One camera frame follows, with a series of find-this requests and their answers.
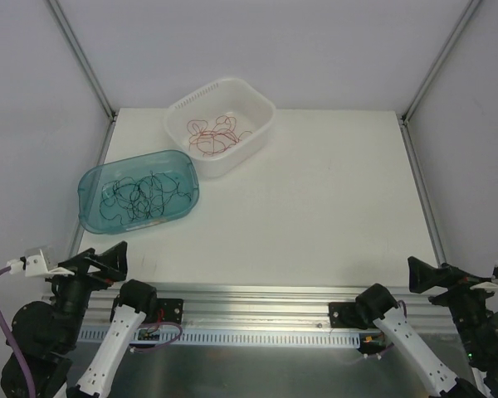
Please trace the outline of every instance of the white wall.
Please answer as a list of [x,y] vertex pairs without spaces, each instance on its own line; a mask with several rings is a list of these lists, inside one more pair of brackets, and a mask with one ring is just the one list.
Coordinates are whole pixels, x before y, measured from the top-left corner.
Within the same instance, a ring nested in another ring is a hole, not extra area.
[[468,0],[61,0],[114,107],[225,75],[278,108],[403,113]]
[[[53,244],[63,258],[76,186],[107,124],[44,2],[0,0],[0,268],[36,245]],[[40,298],[40,284],[2,277],[8,320]],[[10,352],[0,333],[0,374]]]
[[447,258],[498,259],[498,0],[483,2],[411,121]]

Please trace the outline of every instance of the teal plastic bin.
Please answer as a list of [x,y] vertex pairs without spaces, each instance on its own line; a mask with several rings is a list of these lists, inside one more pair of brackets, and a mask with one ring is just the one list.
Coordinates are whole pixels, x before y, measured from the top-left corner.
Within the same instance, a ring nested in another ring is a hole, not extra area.
[[77,193],[87,231],[119,234],[186,216],[198,202],[199,183],[185,153],[163,151],[95,167]]

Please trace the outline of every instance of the tangled wire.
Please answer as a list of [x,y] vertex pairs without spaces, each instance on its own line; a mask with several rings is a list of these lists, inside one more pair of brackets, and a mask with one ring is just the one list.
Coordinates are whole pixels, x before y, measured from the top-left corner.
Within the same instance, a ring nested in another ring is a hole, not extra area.
[[162,216],[172,199],[192,200],[189,192],[179,190],[179,184],[164,172],[150,172],[139,180],[124,177],[107,182],[101,188],[100,214],[107,221],[119,218],[121,225]]
[[251,131],[235,133],[236,118],[233,116],[219,116],[216,118],[216,125],[208,128],[207,120],[190,120],[186,126],[190,137],[188,149],[195,146],[203,156],[214,156],[224,153],[230,147],[242,141],[244,134],[252,134]]

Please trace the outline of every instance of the metal frame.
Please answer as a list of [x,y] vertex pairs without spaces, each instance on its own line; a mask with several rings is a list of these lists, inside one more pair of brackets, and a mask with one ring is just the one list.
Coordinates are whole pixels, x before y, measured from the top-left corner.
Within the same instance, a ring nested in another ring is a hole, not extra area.
[[405,121],[402,119],[399,124],[404,146],[406,147],[406,153],[408,154],[409,164],[412,169],[413,179],[415,180],[415,185],[417,187],[418,197],[421,201],[422,212],[424,213],[424,218],[426,219],[428,234],[430,235],[430,240],[432,241],[437,265],[441,265],[442,263],[447,262],[447,257],[445,256],[445,251],[442,248],[441,236],[439,235],[437,223],[435,222],[435,217],[433,216],[432,206],[430,199],[428,198],[426,184],[424,183],[424,177],[422,176],[422,170],[418,161],[417,153],[415,152],[415,147],[413,147],[413,141]]
[[66,43],[71,49],[73,56],[76,58],[81,70],[83,70],[85,78],[89,82],[91,89],[94,91],[98,102],[100,102],[101,108],[104,110],[107,117],[112,120],[116,115],[116,112],[110,106],[110,102],[107,99],[107,96],[105,95],[105,92],[101,87],[92,66],[90,66],[90,62],[87,59],[85,52],[81,49],[81,45],[77,40],[76,34],[72,30],[68,19],[66,19],[66,15],[63,12],[61,4],[58,0],[44,0],[44,3],[48,6],[48,10],[50,10],[51,15],[54,17],[57,27],[59,27],[59,30],[65,37]]
[[[95,92],[100,106],[110,118],[111,123],[105,135],[105,141],[98,157],[98,164],[103,163],[115,127],[115,110],[111,107],[105,92],[98,81],[85,53],[81,49],[75,33],[62,10],[59,0],[44,0],[56,24],[65,37],[73,56],[83,70],[90,87]],[[417,185],[418,195],[437,262],[446,261],[437,225],[432,213],[427,189],[408,132],[408,122],[420,105],[428,88],[434,81],[443,63],[461,37],[468,22],[480,6],[482,0],[469,0],[466,9],[457,21],[439,55],[433,62],[427,76],[421,83],[407,112],[401,121],[403,141]],[[71,243],[70,255],[77,253],[83,230],[77,226]],[[325,288],[325,287],[261,287],[261,286],[210,286],[186,284],[157,284],[159,296],[181,298],[185,300],[184,325],[186,328],[210,330],[282,330],[292,332],[330,333],[327,304],[331,301],[352,301],[366,287]],[[452,319],[445,308],[432,306],[425,296],[410,294],[407,289],[390,289],[397,299],[408,303],[410,323],[421,333],[455,334]],[[90,308],[85,317],[85,325],[103,326],[103,319],[109,319],[112,300],[118,289],[92,295]]]
[[437,56],[436,60],[433,62],[432,66],[430,67],[417,93],[413,97],[412,103],[409,105],[408,110],[403,116],[404,124],[406,126],[408,125],[409,120],[413,117],[413,114],[415,114],[415,112],[417,111],[417,108],[421,104],[424,95],[427,93],[428,89],[432,85],[432,82],[435,80],[437,74],[439,73],[439,70],[441,69],[441,67],[443,66],[449,55],[452,53],[452,50],[456,46],[462,33],[465,31],[465,28],[468,26],[468,23],[471,21],[472,17],[474,16],[474,13],[481,5],[482,1],[483,0],[470,0],[469,3],[466,5],[465,10],[459,17],[459,20],[452,29],[452,32],[448,36],[444,45],[442,46],[439,55]]
[[[183,299],[183,326],[187,329],[259,332],[332,333],[328,303],[352,302],[366,287],[226,286],[153,284],[158,296]],[[106,327],[120,286],[92,294],[85,325]],[[426,295],[406,288],[390,288],[408,307],[408,320],[419,333],[456,335],[447,308],[431,305]],[[429,292],[440,293],[441,290]],[[44,299],[50,299],[48,293]],[[341,329],[342,332],[357,332]]]

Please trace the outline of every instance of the black cable wire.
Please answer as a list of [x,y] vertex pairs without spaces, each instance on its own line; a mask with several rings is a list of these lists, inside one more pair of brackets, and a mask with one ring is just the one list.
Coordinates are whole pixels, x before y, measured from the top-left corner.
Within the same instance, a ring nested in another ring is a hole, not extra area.
[[174,197],[192,200],[189,192],[180,190],[180,182],[164,172],[135,180],[124,177],[107,182],[101,188],[100,214],[107,221],[120,219],[120,224],[162,216]]

